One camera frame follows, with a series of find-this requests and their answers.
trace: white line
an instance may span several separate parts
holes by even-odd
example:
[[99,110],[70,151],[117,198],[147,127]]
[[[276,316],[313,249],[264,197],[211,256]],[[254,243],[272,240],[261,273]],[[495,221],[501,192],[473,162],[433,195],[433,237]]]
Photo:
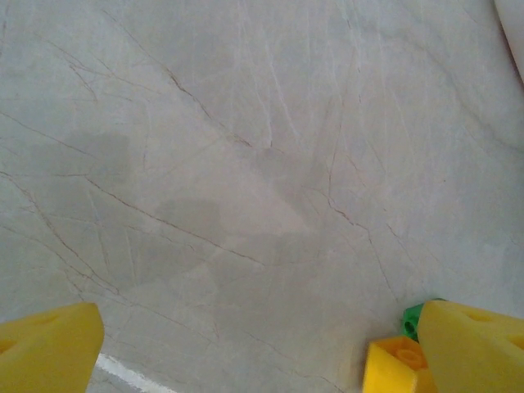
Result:
[[99,354],[96,366],[142,393],[177,393],[166,386],[147,379],[141,373],[126,368],[121,362],[109,355]]

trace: yellow lego brick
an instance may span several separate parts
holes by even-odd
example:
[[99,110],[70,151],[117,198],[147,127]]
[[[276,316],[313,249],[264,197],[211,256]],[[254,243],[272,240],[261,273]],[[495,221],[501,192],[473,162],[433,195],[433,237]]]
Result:
[[0,391],[85,392],[103,337],[91,303],[0,324]]
[[369,345],[364,393],[436,393],[420,345],[392,337]]
[[524,320],[429,301],[418,339],[441,392],[524,391]]

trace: marble floor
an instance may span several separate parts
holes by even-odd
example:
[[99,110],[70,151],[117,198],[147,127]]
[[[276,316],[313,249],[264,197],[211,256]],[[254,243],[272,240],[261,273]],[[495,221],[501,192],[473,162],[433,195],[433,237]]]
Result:
[[358,391],[406,306],[524,316],[523,197],[491,1],[0,0],[1,319],[96,302],[144,391]]

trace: green lego piece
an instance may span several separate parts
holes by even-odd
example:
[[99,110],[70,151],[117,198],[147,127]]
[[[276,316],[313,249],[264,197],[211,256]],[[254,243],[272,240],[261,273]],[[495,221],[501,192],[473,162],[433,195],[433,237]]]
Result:
[[[437,297],[433,300],[444,300]],[[424,303],[409,307],[404,311],[402,316],[402,334],[418,342],[417,326],[418,320],[420,319],[420,313],[422,313],[422,307]]]

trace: yellow toy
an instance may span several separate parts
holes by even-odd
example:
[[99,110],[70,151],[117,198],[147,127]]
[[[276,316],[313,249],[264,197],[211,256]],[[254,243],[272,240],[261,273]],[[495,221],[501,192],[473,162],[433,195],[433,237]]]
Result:
[[418,338],[440,392],[524,391],[524,320],[428,301]]
[[436,393],[420,345],[408,337],[371,343],[364,393]]
[[84,393],[103,337],[91,303],[1,324],[0,392]]

